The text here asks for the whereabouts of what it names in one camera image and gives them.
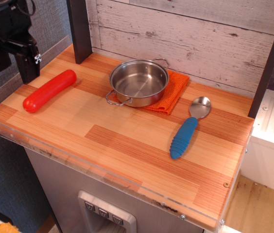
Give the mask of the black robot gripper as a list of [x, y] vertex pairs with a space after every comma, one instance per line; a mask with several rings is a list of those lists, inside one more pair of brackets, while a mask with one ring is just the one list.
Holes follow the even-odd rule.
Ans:
[[30, 17], [35, 7], [0, 7], [0, 72], [12, 63], [9, 53], [15, 55], [17, 67], [24, 84], [40, 75], [40, 53], [36, 41], [29, 34]]

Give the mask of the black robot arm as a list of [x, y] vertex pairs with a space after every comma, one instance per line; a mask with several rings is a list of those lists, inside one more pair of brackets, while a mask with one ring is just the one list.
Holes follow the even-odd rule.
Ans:
[[41, 55], [29, 33], [36, 11], [35, 2], [31, 3], [29, 10], [25, 0], [0, 0], [0, 72], [12, 64], [12, 54], [24, 84], [40, 75]]

